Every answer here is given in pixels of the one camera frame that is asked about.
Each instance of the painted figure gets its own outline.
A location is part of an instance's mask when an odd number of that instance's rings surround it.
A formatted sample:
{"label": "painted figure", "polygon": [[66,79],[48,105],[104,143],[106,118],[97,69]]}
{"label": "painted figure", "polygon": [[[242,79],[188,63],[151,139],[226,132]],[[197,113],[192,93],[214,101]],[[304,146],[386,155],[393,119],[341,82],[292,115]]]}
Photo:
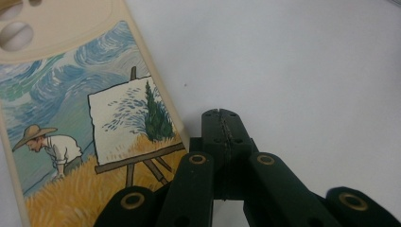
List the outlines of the painted figure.
{"label": "painted figure", "polygon": [[56,131],[55,128],[43,128],[31,125],[24,131],[24,137],[18,141],[12,151],[27,145],[29,150],[39,152],[42,148],[50,155],[53,167],[57,169],[57,175],[53,180],[62,179],[74,168],[82,164],[82,152],[77,141],[67,135],[51,135],[47,133]]}

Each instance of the painting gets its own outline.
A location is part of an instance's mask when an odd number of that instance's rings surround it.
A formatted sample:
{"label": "painting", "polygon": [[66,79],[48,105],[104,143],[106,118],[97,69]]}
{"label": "painting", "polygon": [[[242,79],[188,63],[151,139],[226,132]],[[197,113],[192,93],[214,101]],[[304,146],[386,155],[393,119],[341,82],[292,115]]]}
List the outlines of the painting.
{"label": "painting", "polygon": [[185,148],[129,26],[0,65],[1,114],[31,226],[93,226],[131,185],[171,181]]}

